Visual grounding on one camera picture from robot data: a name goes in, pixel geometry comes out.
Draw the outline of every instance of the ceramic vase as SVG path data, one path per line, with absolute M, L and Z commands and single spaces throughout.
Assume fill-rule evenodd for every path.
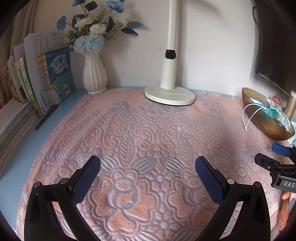
M 82 52 L 85 57 L 83 84 L 90 95 L 106 91 L 107 73 L 100 60 L 101 50 L 84 50 Z

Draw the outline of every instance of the white desk lamp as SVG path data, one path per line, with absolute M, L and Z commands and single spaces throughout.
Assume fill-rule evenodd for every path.
M 195 95 L 184 88 L 175 86 L 176 82 L 176 34 L 178 0 L 170 0 L 170 20 L 168 45 L 163 60 L 163 72 L 159 85 L 148 86 L 145 95 L 150 100 L 169 105 L 188 105 L 194 102 Z

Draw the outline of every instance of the white flower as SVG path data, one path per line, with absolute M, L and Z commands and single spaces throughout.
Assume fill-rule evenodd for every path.
M 85 25 L 92 24 L 93 21 L 94 21 L 94 19 L 92 17 L 83 18 L 83 19 L 77 21 L 77 23 L 74 25 L 74 27 L 78 28 L 78 31 L 80 32 Z
M 107 25 L 102 23 L 94 24 L 90 27 L 90 34 L 104 34 L 106 31 Z

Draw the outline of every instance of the gold bowl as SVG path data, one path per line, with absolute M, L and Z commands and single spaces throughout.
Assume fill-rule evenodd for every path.
M 267 97 L 256 92 L 255 90 L 252 90 L 249 88 L 242 88 L 242 102 L 244 103 L 244 107 L 246 107 L 248 104 L 254 103 L 250 98 L 258 100 L 262 103 L 264 103 L 268 100 Z M 250 118 L 252 116 L 252 114 L 254 114 L 254 112 L 256 110 L 258 110 L 259 108 L 260 107 L 257 105 L 251 105 L 245 109 L 245 112 L 247 113 L 248 117 Z M 274 140 L 284 141 L 284 140 L 291 138 L 295 134 L 295 130 L 294 130 L 294 127 L 291 122 L 290 122 L 290 130 L 286 131 L 285 128 L 281 127 L 277 122 L 274 121 L 273 118 L 271 118 L 269 115 L 267 115 L 263 110 L 259 110 L 252 117 L 251 121 L 265 135 L 267 135 L 268 137 L 270 137 Z

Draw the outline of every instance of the floral pattern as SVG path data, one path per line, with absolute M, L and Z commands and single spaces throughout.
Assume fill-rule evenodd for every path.
M 254 163 L 258 152 L 284 161 L 271 151 L 274 141 L 252 123 L 244 130 L 240 98 L 194 93 L 195 102 L 185 107 L 158 104 L 143 90 L 128 88 L 84 96 L 34 161 L 19 205 L 19 237 L 33 183 L 57 183 L 97 155 L 101 170 L 77 208 L 101 240 L 195 240 L 218 208 L 195 172 L 195 159 L 203 155 L 226 178 L 262 183 L 274 239 L 281 192 Z M 73 237 L 54 206 L 65 233 Z

